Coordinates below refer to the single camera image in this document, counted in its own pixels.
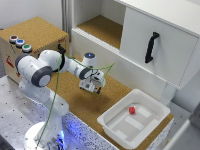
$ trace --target black handle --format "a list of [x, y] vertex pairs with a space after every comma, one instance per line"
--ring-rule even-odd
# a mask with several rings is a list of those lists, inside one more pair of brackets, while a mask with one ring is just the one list
[[151, 37], [150, 41], [149, 41], [149, 45], [147, 48], [147, 53], [146, 53], [146, 57], [145, 57], [145, 63], [149, 63], [150, 61], [153, 60], [153, 57], [151, 56], [152, 50], [153, 50], [153, 45], [154, 45], [154, 40], [156, 38], [158, 38], [160, 35], [156, 32], [153, 32], [153, 36]]

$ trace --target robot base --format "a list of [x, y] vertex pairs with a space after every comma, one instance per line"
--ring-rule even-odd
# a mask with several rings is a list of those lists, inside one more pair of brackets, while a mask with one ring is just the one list
[[[25, 134], [24, 137], [24, 149], [25, 150], [49, 150], [49, 148], [47, 146], [45, 146], [44, 148], [40, 148], [38, 146], [37, 147], [37, 141], [34, 140], [34, 137], [37, 135], [37, 133], [39, 132], [39, 130], [42, 128], [42, 126], [44, 125], [44, 122], [40, 122], [37, 123], [35, 125], [33, 125]], [[69, 144], [69, 139], [65, 138], [65, 146], [67, 147], [67, 145]]]

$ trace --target brown box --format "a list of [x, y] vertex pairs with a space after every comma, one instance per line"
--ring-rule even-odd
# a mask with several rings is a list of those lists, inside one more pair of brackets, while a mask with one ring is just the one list
[[30, 55], [35, 58], [38, 58], [43, 50], [58, 50], [58, 44], [69, 54], [69, 35], [40, 17], [0, 30], [0, 49], [5, 71], [17, 83], [21, 77], [15, 67], [15, 60], [22, 54], [22, 50], [10, 44], [9, 38], [12, 35], [17, 35], [19, 39], [25, 40], [26, 44], [30, 44], [33, 50]]

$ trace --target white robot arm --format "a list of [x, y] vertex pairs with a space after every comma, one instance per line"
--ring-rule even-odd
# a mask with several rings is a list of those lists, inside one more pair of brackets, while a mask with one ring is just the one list
[[[15, 62], [18, 72], [22, 77], [19, 83], [20, 91], [31, 100], [42, 103], [48, 110], [50, 110], [55, 93], [47, 88], [46, 85], [50, 82], [52, 73], [58, 71], [60, 56], [61, 54], [57, 51], [45, 50], [40, 54], [38, 59], [27, 54], [22, 54]], [[99, 93], [101, 87], [105, 86], [105, 79], [102, 71], [90, 69], [96, 67], [95, 55], [93, 53], [86, 53], [82, 64], [84, 66], [80, 65], [77, 60], [74, 61], [63, 54], [59, 72], [69, 71], [81, 79], [79, 84], [81, 89]], [[69, 105], [67, 102], [59, 95], [56, 95], [51, 117], [39, 145], [41, 150], [50, 149], [49, 143], [53, 141], [55, 143], [55, 139], [57, 139], [58, 134], [62, 131], [61, 117], [67, 114], [68, 111]], [[35, 141], [34, 148], [42, 134], [43, 128], [44, 125], [33, 139]]]

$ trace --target white tray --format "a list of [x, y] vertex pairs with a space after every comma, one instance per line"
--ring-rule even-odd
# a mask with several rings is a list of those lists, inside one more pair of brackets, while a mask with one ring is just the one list
[[[135, 114], [129, 114], [129, 107]], [[170, 113], [170, 109], [135, 89], [104, 112], [97, 121], [105, 133], [126, 149], [137, 148]]]

